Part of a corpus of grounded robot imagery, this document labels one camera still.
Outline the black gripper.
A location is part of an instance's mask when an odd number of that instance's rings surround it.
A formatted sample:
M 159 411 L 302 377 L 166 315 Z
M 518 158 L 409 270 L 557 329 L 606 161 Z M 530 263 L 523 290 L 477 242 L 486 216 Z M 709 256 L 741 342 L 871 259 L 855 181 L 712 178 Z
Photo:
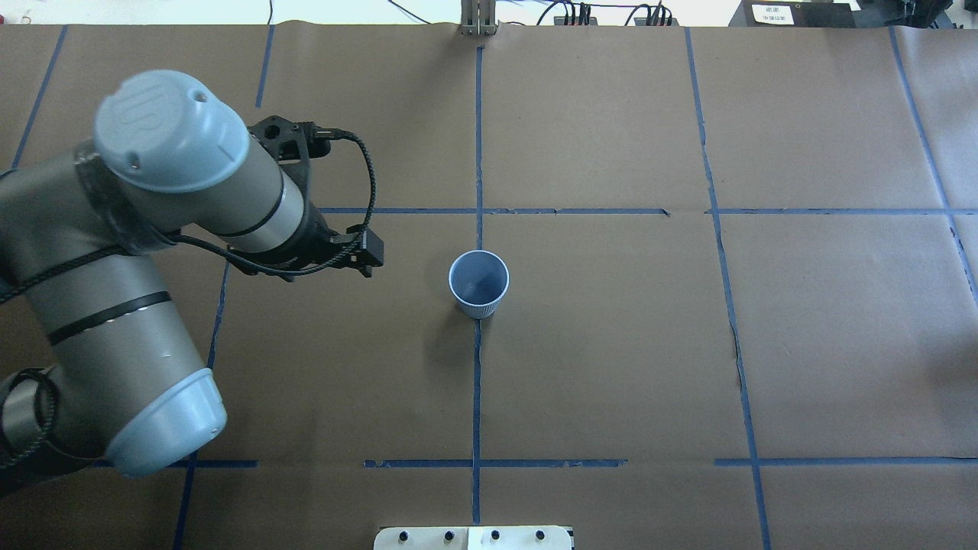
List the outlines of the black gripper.
M 374 268 L 384 265 L 384 255 L 384 241 L 366 225 L 351 226 L 340 235 L 324 217 L 304 217 L 287 241 L 287 277 L 336 268 L 355 270 L 369 279 Z

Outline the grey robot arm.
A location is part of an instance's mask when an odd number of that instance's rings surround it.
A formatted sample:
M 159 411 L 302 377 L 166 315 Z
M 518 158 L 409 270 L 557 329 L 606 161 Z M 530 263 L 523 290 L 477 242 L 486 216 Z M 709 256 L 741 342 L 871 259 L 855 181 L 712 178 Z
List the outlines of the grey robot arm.
M 248 276 L 371 277 L 377 175 L 355 133 L 245 125 L 205 84 L 150 70 L 99 105 L 89 139 L 2 175 L 2 300 L 23 296 L 56 363 L 2 381 L 2 493 L 106 460 L 156 473 L 227 413 L 153 254 L 193 246 Z

